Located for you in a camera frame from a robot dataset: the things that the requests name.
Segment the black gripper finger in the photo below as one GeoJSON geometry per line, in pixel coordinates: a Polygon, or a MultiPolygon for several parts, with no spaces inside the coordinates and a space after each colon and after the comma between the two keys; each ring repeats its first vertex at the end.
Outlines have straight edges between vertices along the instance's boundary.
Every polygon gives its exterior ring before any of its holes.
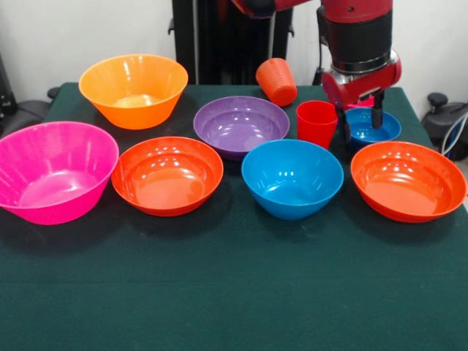
{"type": "Polygon", "coordinates": [[[343,107],[336,106],[335,111],[339,120],[339,134],[341,135],[343,141],[348,143],[350,141],[350,129],[346,120],[345,110],[343,107]]]}
{"type": "Polygon", "coordinates": [[[383,120],[383,100],[385,92],[380,90],[374,94],[374,104],[371,110],[371,123],[374,129],[379,129],[382,126],[383,120]]]}

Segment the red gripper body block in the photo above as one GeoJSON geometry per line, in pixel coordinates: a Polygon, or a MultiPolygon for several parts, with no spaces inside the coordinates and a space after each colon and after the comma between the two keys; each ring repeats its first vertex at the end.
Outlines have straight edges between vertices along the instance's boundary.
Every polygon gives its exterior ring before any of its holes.
{"type": "Polygon", "coordinates": [[[330,103],[344,109],[370,94],[384,91],[399,81],[401,60],[392,58],[381,69],[364,75],[343,75],[335,70],[322,74],[322,87],[330,103]]]}

